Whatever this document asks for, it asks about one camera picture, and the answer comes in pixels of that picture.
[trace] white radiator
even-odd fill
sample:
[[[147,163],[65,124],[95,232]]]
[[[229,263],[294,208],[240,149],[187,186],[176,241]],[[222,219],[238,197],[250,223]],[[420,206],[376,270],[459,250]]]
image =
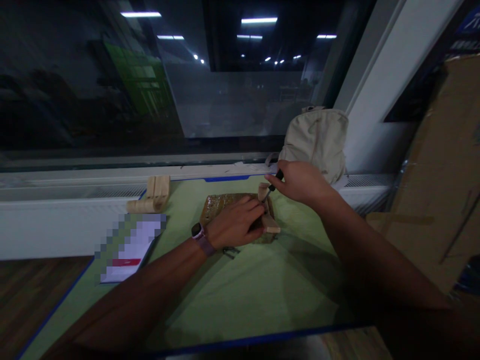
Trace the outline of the white radiator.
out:
[[[350,175],[340,194],[364,216],[382,210],[393,182],[390,174]],[[95,245],[125,213],[126,202],[144,190],[137,184],[5,189],[0,260],[93,255]]]

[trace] beige backpack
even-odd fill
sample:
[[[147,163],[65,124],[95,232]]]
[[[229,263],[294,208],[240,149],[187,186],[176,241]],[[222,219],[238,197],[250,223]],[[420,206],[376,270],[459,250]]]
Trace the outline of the beige backpack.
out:
[[[346,172],[344,144],[348,126],[343,111],[305,107],[290,122],[279,159],[309,162],[330,184],[336,183]]]

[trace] ceiling light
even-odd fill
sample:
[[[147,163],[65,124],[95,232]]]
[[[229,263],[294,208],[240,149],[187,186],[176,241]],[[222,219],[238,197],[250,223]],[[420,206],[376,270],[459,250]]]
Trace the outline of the ceiling light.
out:
[[[156,37],[161,40],[185,40],[181,35],[157,35]]]
[[[265,24],[265,23],[276,23],[276,17],[262,17],[262,18],[251,18],[251,19],[242,19],[242,24]]]
[[[159,12],[121,12],[126,18],[161,18]]]
[[[260,35],[237,35],[237,39],[262,39]]]
[[[337,35],[323,35],[323,34],[320,34],[316,38],[317,39],[335,39],[336,37],[337,37]]]

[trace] screwdriver handle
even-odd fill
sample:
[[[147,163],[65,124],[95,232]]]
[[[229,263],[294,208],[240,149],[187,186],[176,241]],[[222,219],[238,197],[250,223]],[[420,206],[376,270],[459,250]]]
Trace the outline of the screwdriver handle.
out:
[[[283,180],[283,179],[284,179],[284,173],[283,173],[283,171],[282,171],[282,170],[278,170],[278,172],[276,173],[275,177],[276,177],[277,179],[279,179],[279,180]],[[273,184],[270,185],[270,186],[268,187],[268,190],[270,190],[270,191],[275,191],[275,186],[273,186]]]

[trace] table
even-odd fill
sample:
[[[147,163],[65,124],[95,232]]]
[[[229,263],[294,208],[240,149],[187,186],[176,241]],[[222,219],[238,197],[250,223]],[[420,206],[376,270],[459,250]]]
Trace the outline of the table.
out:
[[[208,195],[255,193],[261,181],[255,175],[173,181],[164,210],[166,229],[150,261],[190,236]],[[147,353],[184,354],[365,325],[352,311],[342,268],[318,216],[278,191],[270,196],[282,228],[278,238],[272,244],[242,246],[234,260],[220,253],[209,258],[143,344]],[[113,232],[111,243],[65,294],[22,359],[40,358],[115,286],[99,284],[100,273],[134,228],[135,221],[129,221]]]

